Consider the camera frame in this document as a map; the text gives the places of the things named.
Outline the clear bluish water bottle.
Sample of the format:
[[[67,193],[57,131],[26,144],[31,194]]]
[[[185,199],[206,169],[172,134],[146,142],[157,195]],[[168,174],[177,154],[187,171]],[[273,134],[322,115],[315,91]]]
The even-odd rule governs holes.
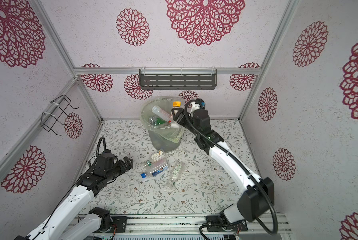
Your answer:
[[[149,123],[153,126],[158,126],[158,118],[156,116],[149,117]]]

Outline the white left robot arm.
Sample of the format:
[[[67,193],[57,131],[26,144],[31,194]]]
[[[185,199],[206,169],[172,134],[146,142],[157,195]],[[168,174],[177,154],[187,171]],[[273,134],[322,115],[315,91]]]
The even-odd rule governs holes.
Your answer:
[[[106,232],[115,225],[108,210],[95,207],[78,225],[64,232],[69,223],[82,208],[108,184],[127,173],[134,166],[134,160],[123,157],[119,160],[106,147],[106,139],[100,137],[95,160],[77,179],[53,212],[27,236],[17,236],[17,240],[66,240],[85,238],[96,231]]]

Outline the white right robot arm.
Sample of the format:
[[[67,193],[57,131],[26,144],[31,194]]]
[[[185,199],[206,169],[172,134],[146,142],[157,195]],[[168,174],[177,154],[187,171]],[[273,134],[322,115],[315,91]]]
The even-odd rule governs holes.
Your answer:
[[[203,106],[192,103],[190,111],[187,108],[178,108],[173,109],[172,113],[174,121],[194,134],[198,147],[225,169],[241,191],[238,202],[222,210],[222,219],[228,223],[256,221],[266,228],[260,216],[270,211],[272,231],[276,232],[278,218],[273,181],[254,173],[236,157],[221,135],[212,129],[210,116]]]

